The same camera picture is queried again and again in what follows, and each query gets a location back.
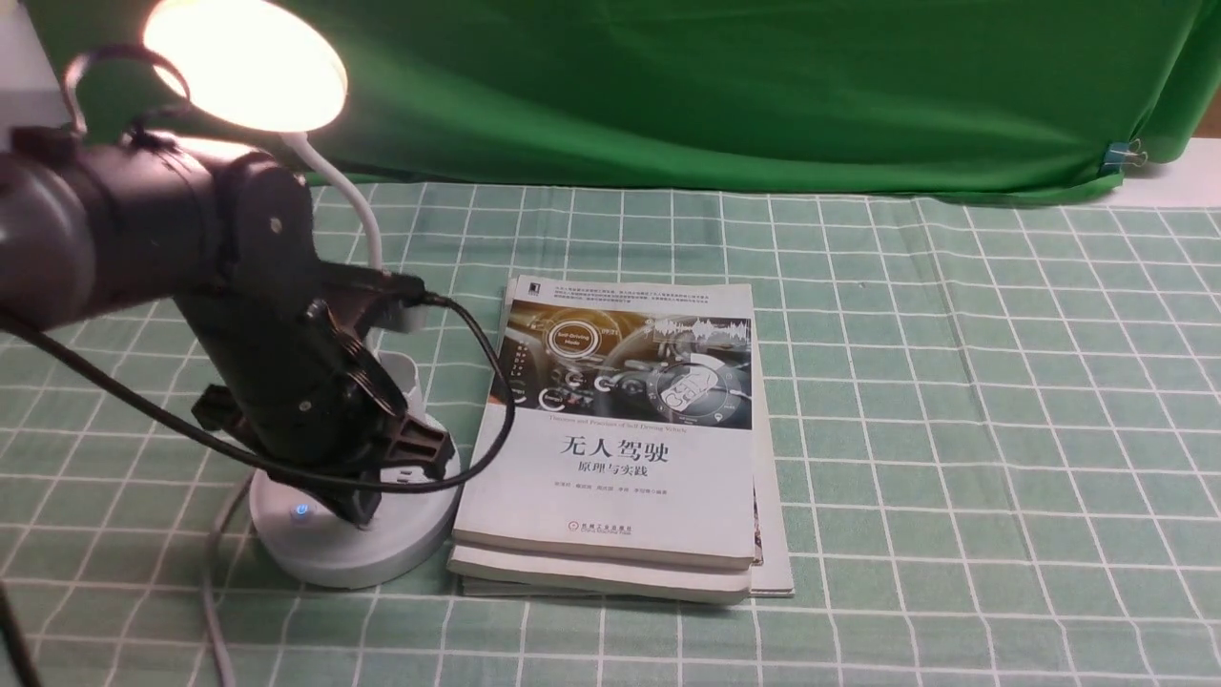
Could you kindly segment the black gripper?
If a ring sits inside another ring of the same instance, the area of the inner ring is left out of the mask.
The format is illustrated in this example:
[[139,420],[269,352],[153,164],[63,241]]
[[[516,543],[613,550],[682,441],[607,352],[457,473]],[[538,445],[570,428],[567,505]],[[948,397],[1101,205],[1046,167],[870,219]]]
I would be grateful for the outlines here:
[[[365,339],[411,301],[408,275],[324,260],[179,293],[177,308],[219,371],[244,426],[238,438],[265,458],[314,477],[380,483],[381,470],[418,469],[444,480],[448,431],[413,416]],[[379,469],[358,467],[379,441]],[[366,530],[380,491],[305,489],[337,517]]]

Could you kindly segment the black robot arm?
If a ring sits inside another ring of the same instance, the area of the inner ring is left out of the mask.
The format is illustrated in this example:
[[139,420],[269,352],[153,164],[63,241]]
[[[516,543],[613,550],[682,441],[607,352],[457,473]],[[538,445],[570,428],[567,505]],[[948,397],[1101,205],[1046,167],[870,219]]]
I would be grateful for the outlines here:
[[357,528],[383,494],[427,494],[457,465],[368,347],[422,279],[324,260],[311,196],[270,153],[149,132],[83,145],[21,127],[2,155],[2,329],[46,332],[175,301],[219,384],[171,430],[315,497]]

